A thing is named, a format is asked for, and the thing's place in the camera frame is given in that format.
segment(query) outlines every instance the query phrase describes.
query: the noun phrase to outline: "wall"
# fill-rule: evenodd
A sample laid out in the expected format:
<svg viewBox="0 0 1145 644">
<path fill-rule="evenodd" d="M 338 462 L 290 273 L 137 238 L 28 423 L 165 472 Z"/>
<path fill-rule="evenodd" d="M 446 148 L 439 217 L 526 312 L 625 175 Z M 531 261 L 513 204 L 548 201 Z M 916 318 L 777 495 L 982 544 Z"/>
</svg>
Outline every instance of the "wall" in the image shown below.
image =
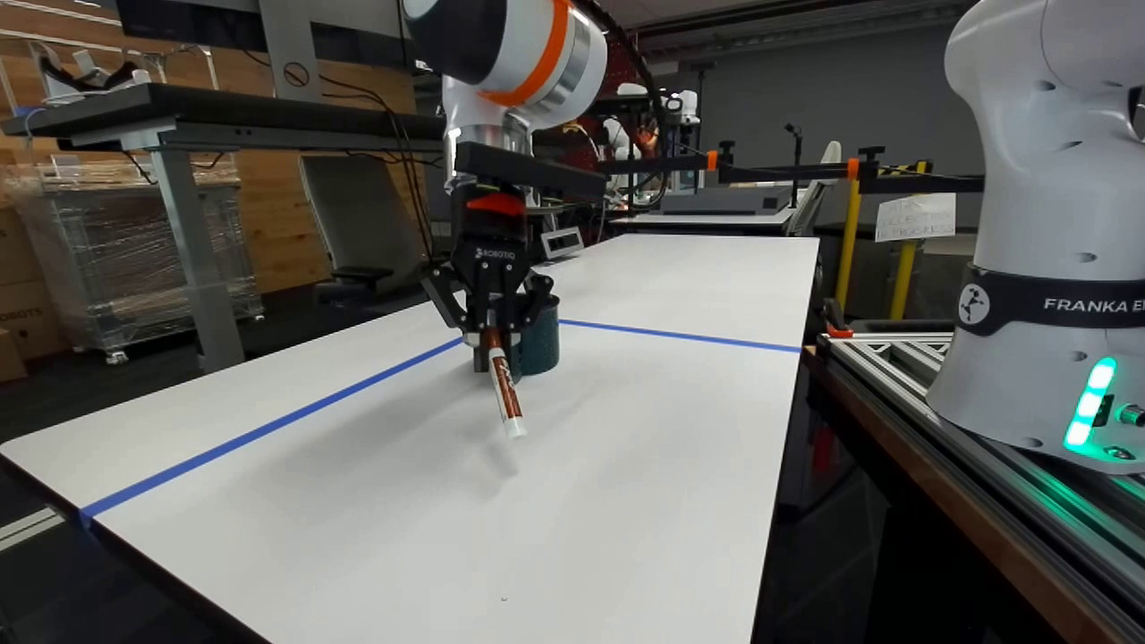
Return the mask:
<svg viewBox="0 0 1145 644">
<path fill-rule="evenodd" d="M 936 171 L 982 171 L 978 125 L 946 87 L 947 30 L 771 49 L 704 70 L 704 144 L 737 140 L 743 165 L 791 159 L 787 123 L 805 156 L 825 140 L 889 148 L 889 159 L 933 156 Z"/>
<path fill-rule="evenodd" d="M 127 39 L 116 25 L 67 20 L 50 15 L 31 15 L 0 2 L 0 25 L 44 35 L 67 35 L 85 44 L 128 44 L 147 55 L 169 55 L 165 70 L 177 87 L 210 87 L 206 63 L 197 49 L 177 55 L 177 44 Z M 7 70 L 19 107 L 39 102 L 39 75 L 20 39 L 0 35 L 0 63 Z M 268 70 L 235 49 L 214 49 L 220 87 L 230 93 L 271 93 Z M 326 63 L 326 75 L 369 87 L 383 93 L 393 109 L 412 109 L 412 80 L 387 68 Z M 340 102 L 376 107 L 360 96 L 342 96 Z M 50 140 L 16 140 L 0 136 L 0 175 L 19 165 L 50 159 Z M 78 155 L 84 165 L 127 165 L 121 155 Z M 239 225 L 254 256 L 254 275 L 261 293 L 310 287 L 329 275 L 329 256 L 310 217 L 310 204 L 300 185 L 298 155 L 235 155 L 239 169 Z M 0 325 L 16 332 L 26 356 L 48 356 L 67 350 L 62 337 L 55 305 L 48 297 L 44 273 L 28 238 L 16 217 L 16 193 L 0 185 Z"/>
<path fill-rule="evenodd" d="M 982 140 L 969 107 L 946 83 L 947 30 L 921 30 L 882 39 L 848 39 L 713 61 L 701 70 L 672 80 L 699 87 L 704 109 L 704 148 L 737 140 L 737 165 L 791 165 L 796 123 L 805 131 L 805 159 L 815 159 L 825 140 L 848 155 L 889 148 L 883 159 L 933 156 L 946 175 L 985 171 Z M 882 198 L 871 198 L 861 220 L 876 217 Z M 978 220 L 978 198 L 958 201 L 958 220 Z M 820 220 L 840 220 L 846 188 L 823 201 Z M 839 243 L 823 243 L 834 275 Z M 966 256 L 921 256 L 908 315 L 953 318 Z M 895 278 L 895 247 L 861 243 L 856 261 L 852 315 L 889 315 Z"/>
</svg>

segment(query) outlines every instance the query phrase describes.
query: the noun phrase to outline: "black cable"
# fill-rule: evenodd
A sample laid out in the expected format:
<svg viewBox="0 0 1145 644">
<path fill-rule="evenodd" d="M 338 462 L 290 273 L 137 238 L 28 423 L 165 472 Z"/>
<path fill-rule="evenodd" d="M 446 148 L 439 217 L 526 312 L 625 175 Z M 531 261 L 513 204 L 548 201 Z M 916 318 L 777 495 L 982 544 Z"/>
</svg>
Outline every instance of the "black cable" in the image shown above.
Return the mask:
<svg viewBox="0 0 1145 644">
<path fill-rule="evenodd" d="M 142 175 L 142 183 L 154 185 L 154 177 L 149 177 L 149 171 L 140 165 L 140 156 L 128 155 L 128 150 L 121 150 L 121 155 L 137 165 L 137 171 Z"/>
<path fill-rule="evenodd" d="M 419 63 L 416 63 L 412 47 L 408 47 L 408 20 L 403 20 L 403 12 L 401 12 L 401 0 L 393 0 L 393 20 L 396 20 L 401 63 L 416 80 Z M 419 171 L 408 171 L 408 175 L 412 175 L 412 193 L 416 193 L 419 210 L 422 210 L 419 220 L 422 220 L 422 235 L 427 235 L 427 253 L 432 256 L 435 247 L 432 247 L 432 225 L 431 225 L 431 207 L 427 207 L 427 193 L 422 193 L 422 175 Z"/>
<path fill-rule="evenodd" d="M 360 155 L 360 150 L 342 150 L 348 156 L 369 156 L 369 159 L 381 159 L 381 165 L 403 165 L 403 156 L 396 155 Z M 422 169 L 439 169 L 439 156 L 412 156 L 412 165 L 422 165 Z"/>
<path fill-rule="evenodd" d="M 220 150 L 220 155 L 210 156 L 206 171 L 214 171 L 221 156 L 224 156 L 224 150 Z"/>
<path fill-rule="evenodd" d="M 271 68 L 268 61 L 261 61 L 254 49 L 245 49 L 257 68 Z M 369 87 L 356 87 L 356 83 L 342 83 L 342 80 L 334 80 L 334 75 L 322 75 L 319 80 L 326 87 L 338 87 L 338 88 L 350 88 L 356 96 L 369 96 L 371 102 L 383 107 L 383 115 L 390 115 L 393 128 L 396 128 L 396 165 L 401 165 L 401 175 L 403 175 L 403 188 L 412 198 L 412 207 L 416 207 L 416 220 L 419 220 L 419 235 L 422 235 L 422 247 L 427 247 L 427 256 L 432 256 L 432 225 L 431 225 L 431 207 L 427 207 L 427 198 L 422 198 L 422 177 L 419 177 L 419 169 L 416 169 L 416 155 L 412 155 L 412 136 L 408 136 L 408 125 L 403 119 L 390 107 L 390 99 Z"/>
</svg>

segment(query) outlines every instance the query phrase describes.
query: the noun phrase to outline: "cable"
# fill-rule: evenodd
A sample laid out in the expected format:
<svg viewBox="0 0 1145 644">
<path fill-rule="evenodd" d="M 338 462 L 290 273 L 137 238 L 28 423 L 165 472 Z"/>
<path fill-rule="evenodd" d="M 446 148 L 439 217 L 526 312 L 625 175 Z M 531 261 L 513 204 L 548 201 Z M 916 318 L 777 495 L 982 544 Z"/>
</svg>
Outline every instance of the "cable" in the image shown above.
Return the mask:
<svg viewBox="0 0 1145 644">
<path fill-rule="evenodd" d="M 245 49 L 257 68 L 271 68 L 268 61 L 261 61 L 254 49 Z M 427 198 L 422 198 L 422 177 L 419 177 L 419 169 L 416 169 L 416 155 L 412 155 L 412 136 L 408 136 L 408 125 L 403 119 L 390 107 L 390 99 L 369 87 L 356 87 L 356 83 L 342 83 L 342 80 L 334 80 L 334 75 L 322 75 L 319 80 L 326 87 L 338 87 L 338 88 L 350 88 L 356 96 L 369 96 L 371 102 L 383 107 L 383 115 L 390 119 L 390 125 L 396 128 L 396 165 L 401 165 L 401 175 L 403 175 L 403 188 L 408 188 L 408 201 L 416 207 L 416 220 L 419 220 L 419 235 L 422 235 L 422 251 L 427 256 L 432 256 L 432 225 L 431 225 L 431 207 L 427 207 Z"/>
<path fill-rule="evenodd" d="M 401 49 L 401 61 L 416 70 L 416 56 L 408 49 L 408 20 L 403 20 L 403 12 L 401 12 L 401 0 L 393 0 L 393 16 L 396 16 L 396 49 Z"/>
<path fill-rule="evenodd" d="M 360 150 L 342 150 L 348 156 L 369 156 L 369 159 L 381 159 L 381 165 L 403 165 L 403 156 L 396 155 L 360 155 Z M 439 156 L 408 156 L 412 165 L 422 165 L 422 169 L 439 169 Z"/>
<path fill-rule="evenodd" d="M 149 171 L 140 165 L 140 156 L 137 156 L 131 150 L 121 150 L 121 155 L 137 165 L 137 171 L 142 175 L 142 183 L 154 185 L 154 177 L 149 177 Z"/>
<path fill-rule="evenodd" d="M 26 148 L 31 150 L 31 140 L 36 140 L 36 131 L 31 131 L 31 119 L 36 115 L 44 115 L 48 107 L 28 107 L 26 115 L 20 115 L 20 128 L 26 128 Z"/>
<path fill-rule="evenodd" d="M 210 156 L 206 171 L 214 171 L 221 156 L 224 156 L 224 150 L 220 150 L 220 155 Z"/>
</svg>

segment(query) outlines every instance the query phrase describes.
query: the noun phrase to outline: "metal frame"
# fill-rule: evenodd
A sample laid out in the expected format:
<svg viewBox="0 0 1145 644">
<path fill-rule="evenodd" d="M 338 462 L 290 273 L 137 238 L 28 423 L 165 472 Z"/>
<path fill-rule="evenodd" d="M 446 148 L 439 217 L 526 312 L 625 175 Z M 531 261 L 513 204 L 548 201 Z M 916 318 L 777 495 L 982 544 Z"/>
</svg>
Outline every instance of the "metal frame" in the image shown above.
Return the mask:
<svg viewBox="0 0 1145 644">
<path fill-rule="evenodd" d="M 189 315 L 202 337 L 202 367 L 220 373 L 245 362 L 239 325 L 232 318 L 230 289 L 220 278 L 206 220 L 202 217 L 195 150 L 393 150 L 393 136 L 360 131 L 309 131 L 309 128 L 257 128 L 210 123 L 137 123 L 121 128 L 94 128 L 67 136 L 74 148 L 118 144 L 128 155 L 147 155 L 154 185 L 177 231 L 178 263 L 189 289 Z M 435 150 L 435 140 L 408 140 L 408 150 Z"/>
<path fill-rule="evenodd" d="M 635 214 L 635 217 L 613 217 L 613 227 L 672 227 L 672 231 L 694 231 L 694 227 L 721 227 L 721 231 L 774 231 L 783 235 L 796 210 L 781 214 Z"/>
<path fill-rule="evenodd" d="M 1142 504 L 1145 484 L 1107 479 L 1103 487 L 1113 497 L 1107 504 L 1107 497 L 1069 484 L 1069 464 L 1054 470 L 946 425 L 928 406 L 928 378 L 936 377 L 947 340 L 947 332 L 858 332 L 823 340 L 823 365 L 861 383 L 871 406 L 889 405 L 895 411 L 895 418 L 882 414 L 889 434 L 903 434 L 916 450 L 933 454 L 947 479 L 982 497 L 995 521 L 1004 521 L 1022 548 L 1060 573 L 1060 582 L 1087 596 L 1087 611 L 1139 641 L 1145 633 L 1145 538 L 1131 527 L 1136 514 L 1120 514 L 1117 504 Z"/>
<path fill-rule="evenodd" d="M 322 99 L 319 55 L 309 0 L 257 0 L 271 55 L 277 96 Z"/>
<path fill-rule="evenodd" d="M 39 508 L 39 511 L 31 511 L 26 517 L 16 517 L 16 521 L 0 527 L 0 555 L 20 548 L 20 544 L 28 544 L 39 533 L 50 533 L 57 527 L 65 527 L 65 514 L 55 511 L 55 508 Z"/>
</svg>

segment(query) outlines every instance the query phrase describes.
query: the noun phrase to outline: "floor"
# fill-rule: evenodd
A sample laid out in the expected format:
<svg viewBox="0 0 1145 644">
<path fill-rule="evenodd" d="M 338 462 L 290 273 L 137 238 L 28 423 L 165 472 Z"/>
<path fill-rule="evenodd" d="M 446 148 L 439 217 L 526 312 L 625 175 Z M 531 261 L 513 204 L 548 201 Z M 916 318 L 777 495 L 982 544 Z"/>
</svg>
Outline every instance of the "floor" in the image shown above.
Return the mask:
<svg viewBox="0 0 1145 644">
<path fill-rule="evenodd" d="M 268 318 L 245 325 L 246 355 L 268 355 L 338 328 L 314 318 L 310 289 L 265 301 Z M 131 350 L 106 367 L 100 355 L 65 355 L 31 365 L 31 378 L 0 386 L 0 440 L 165 390 L 197 377 L 189 337 Z M 0 472 L 0 527 L 39 499 Z M 848 470 L 808 511 L 781 511 L 771 555 L 771 611 L 760 641 L 848 644 L 861 641 L 889 499 Z M 0 549 L 0 644 L 142 644 L 230 641 L 185 601 L 172 601 L 131 564 L 62 527 L 31 544 Z"/>
</svg>

